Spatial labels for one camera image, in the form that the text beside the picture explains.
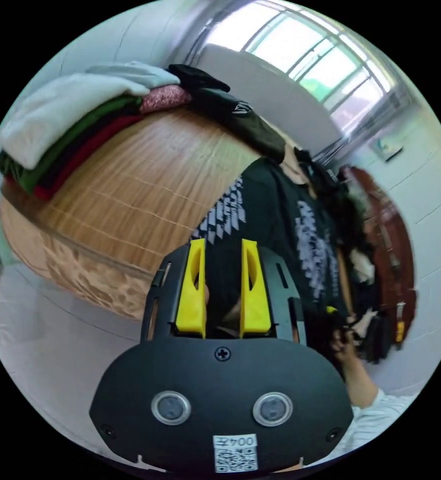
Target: qr code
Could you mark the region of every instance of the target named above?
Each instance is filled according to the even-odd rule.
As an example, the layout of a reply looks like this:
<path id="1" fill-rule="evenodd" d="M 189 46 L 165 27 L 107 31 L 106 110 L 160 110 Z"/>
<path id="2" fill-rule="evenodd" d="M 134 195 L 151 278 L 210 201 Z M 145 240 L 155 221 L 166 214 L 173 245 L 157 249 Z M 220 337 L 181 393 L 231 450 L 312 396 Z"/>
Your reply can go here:
<path id="1" fill-rule="evenodd" d="M 216 448 L 215 471 L 218 474 L 250 472 L 258 469 L 256 448 Z"/>

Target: striped sleeve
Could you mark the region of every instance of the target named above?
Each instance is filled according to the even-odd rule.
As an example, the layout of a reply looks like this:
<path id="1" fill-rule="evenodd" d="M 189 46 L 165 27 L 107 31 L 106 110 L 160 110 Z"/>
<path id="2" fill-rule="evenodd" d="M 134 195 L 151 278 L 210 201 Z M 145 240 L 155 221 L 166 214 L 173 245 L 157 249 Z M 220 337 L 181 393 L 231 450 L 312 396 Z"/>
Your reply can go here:
<path id="1" fill-rule="evenodd" d="M 328 456 L 306 466 L 312 467 L 333 460 L 374 440 L 406 411 L 416 397 L 417 395 L 386 395 L 379 390 L 371 406 L 352 408 L 352 423 L 334 450 Z"/>

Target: pink cloth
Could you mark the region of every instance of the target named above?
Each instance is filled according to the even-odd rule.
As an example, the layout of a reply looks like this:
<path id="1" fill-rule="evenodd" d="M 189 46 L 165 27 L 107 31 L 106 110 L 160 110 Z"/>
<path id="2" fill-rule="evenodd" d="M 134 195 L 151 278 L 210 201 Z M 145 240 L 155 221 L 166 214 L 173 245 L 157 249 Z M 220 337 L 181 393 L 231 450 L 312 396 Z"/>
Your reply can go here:
<path id="1" fill-rule="evenodd" d="M 159 88 L 153 88 L 142 99 L 139 112 L 145 115 L 169 110 L 188 104 L 191 100 L 191 94 L 178 85 L 160 86 Z"/>

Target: wooden table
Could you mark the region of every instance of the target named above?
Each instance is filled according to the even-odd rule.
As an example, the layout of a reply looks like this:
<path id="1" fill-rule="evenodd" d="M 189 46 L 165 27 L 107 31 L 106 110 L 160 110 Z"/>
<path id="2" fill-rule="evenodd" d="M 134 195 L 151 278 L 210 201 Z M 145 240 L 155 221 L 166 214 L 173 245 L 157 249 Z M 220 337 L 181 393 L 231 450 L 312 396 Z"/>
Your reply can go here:
<path id="1" fill-rule="evenodd" d="M 5 182 L 0 221 L 34 272 L 141 319 L 162 258 L 258 156 L 185 108 L 153 113 L 97 150 L 48 203 Z"/>

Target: graphic print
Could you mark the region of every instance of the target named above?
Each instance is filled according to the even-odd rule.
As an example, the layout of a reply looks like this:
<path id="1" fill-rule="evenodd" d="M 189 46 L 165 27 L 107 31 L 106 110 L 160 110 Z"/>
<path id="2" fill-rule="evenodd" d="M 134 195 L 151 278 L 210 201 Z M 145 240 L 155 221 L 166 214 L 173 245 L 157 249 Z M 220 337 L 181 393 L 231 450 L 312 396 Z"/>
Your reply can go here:
<path id="1" fill-rule="evenodd" d="M 246 223 L 246 212 L 242 201 L 242 176 L 240 176 L 210 209 L 191 239 L 207 239 L 214 245 L 216 238 L 222 240 L 224 235 L 231 235 L 239 230 L 240 223 Z"/>
<path id="2" fill-rule="evenodd" d="M 312 208 L 305 201 L 298 201 L 300 217 L 295 219 L 297 251 L 302 270 L 309 281 L 314 300 L 318 302 L 326 291 L 326 275 L 329 269 L 332 293 L 338 296 L 338 264 L 334 255 L 330 233 L 326 229 L 323 238 L 317 230 Z"/>

